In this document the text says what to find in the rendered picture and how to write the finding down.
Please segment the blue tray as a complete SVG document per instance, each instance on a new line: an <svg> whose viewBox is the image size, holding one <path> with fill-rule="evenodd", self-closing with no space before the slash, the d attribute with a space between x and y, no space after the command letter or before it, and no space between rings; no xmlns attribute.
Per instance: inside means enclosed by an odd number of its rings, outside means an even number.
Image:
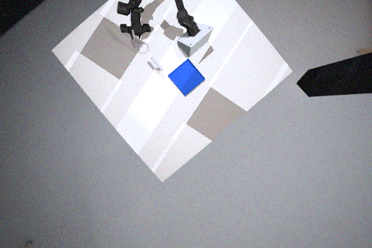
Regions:
<svg viewBox="0 0 372 248"><path fill-rule="evenodd" d="M205 80L205 77L189 59L180 64L168 76L184 96Z"/></svg>

